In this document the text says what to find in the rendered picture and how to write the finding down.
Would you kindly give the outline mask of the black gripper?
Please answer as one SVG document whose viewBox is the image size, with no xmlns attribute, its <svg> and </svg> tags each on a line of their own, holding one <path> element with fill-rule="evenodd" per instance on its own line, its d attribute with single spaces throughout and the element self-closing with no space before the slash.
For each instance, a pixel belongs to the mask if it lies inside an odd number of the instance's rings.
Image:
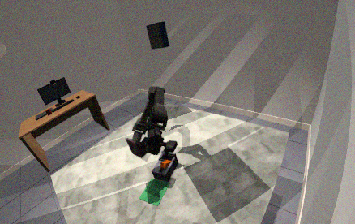
<svg viewBox="0 0 355 224">
<path fill-rule="evenodd" d="M 177 147 L 178 143 L 177 141 L 166 141 L 164 142 L 164 138 L 161 137 L 162 131 L 160 131 L 160 139 L 161 139 L 161 145 L 164 146 L 163 152 L 165 152 L 165 156 L 167 157 L 169 153 L 173 153 L 175 148 Z M 142 147 L 146 148 L 148 145 L 148 138 L 145 136 L 143 140 L 141 141 Z"/>
</svg>

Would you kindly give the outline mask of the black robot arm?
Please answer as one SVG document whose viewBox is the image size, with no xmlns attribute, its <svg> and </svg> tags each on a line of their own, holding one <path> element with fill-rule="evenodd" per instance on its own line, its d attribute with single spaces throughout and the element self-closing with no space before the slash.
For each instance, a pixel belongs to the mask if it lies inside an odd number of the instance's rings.
<svg viewBox="0 0 355 224">
<path fill-rule="evenodd" d="M 142 134 L 145 135 L 148 131 L 148 145 L 145 150 L 153 155 L 161 151 L 160 130 L 165 130 L 168 121 L 167 110 L 164 108 L 164 93 L 165 89 L 159 86 L 150 87 L 148 103 L 141 118 L 137 119 L 132 129 L 134 131 L 132 140 L 136 143 L 141 143 Z M 158 123 L 163 124 L 163 126 Z"/>
</svg>

